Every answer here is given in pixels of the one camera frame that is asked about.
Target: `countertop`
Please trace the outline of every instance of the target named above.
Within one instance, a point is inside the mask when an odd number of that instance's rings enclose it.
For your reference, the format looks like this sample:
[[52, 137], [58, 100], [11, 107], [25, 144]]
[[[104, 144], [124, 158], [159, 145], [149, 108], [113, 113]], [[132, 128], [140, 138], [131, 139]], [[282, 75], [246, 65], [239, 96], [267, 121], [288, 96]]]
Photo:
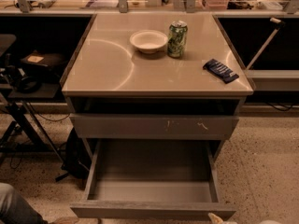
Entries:
[[[172, 21], [188, 24], [182, 59], [165, 49], [151, 55], [135, 50], [130, 36], [151, 29], [168, 35]], [[224, 84], [203, 69], [216, 59], [239, 74]], [[247, 96], [253, 94], [241, 67], [210, 12], [98, 12], [63, 86], [66, 96]]]

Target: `floor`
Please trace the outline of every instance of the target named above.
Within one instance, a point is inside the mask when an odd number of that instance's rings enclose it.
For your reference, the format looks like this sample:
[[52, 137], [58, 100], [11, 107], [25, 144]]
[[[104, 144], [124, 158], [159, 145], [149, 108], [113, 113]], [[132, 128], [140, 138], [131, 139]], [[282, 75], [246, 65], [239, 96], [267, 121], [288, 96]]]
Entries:
[[[258, 224], [272, 219], [281, 224], [299, 219], [299, 109], [289, 112], [242, 112], [240, 121], [216, 160], [223, 203], [233, 204], [231, 220], [238, 224]], [[65, 142], [72, 128], [66, 114], [43, 114], [38, 119], [56, 145]], [[11, 117], [0, 111], [0, 136]], [[11, 137], [26, 142], [25, 135]], [[74, 216], [69, 204], [83, 193], [80, 181], [64, 174], [54, 152], [2, 155], [0, 182], [13, 185], [48, 221]], [[99, 223], [83, 218], [80, 223]], [[114, 220], [106, 224], [204, 224], [199, 221]]]

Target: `closed drawer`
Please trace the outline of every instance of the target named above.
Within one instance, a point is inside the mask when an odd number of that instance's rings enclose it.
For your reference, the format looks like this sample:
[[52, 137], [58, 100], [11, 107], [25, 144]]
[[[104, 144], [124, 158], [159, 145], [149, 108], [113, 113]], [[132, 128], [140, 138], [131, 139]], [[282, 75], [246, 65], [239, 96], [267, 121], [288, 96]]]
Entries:
[[78, 217], [223, 219], [208, 141], [105, 139], [98, 142]]
[[72, 114], [81, 138], [228, 139], [238, 116]]

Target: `white bowl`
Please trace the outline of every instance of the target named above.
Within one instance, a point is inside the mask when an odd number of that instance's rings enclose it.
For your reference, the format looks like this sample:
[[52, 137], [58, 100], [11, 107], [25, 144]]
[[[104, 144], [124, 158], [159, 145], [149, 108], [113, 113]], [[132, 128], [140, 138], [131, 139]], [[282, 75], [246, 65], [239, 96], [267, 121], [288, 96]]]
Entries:
[[146, 54], [153, 54], [166, 45], [167, 35], [154, 30], [142, 30], [131, 35], [131, 44]]

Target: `green can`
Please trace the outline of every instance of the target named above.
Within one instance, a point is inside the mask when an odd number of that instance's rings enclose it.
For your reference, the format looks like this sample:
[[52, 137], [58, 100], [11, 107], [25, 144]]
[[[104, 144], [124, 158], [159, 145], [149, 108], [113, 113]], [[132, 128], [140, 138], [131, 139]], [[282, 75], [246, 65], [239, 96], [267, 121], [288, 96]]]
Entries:
[[169, 27], [167, 54], [173, 58], [180, 58], [184, 54], [187, 41], [188, 27], [184, 21], [174, 21]]

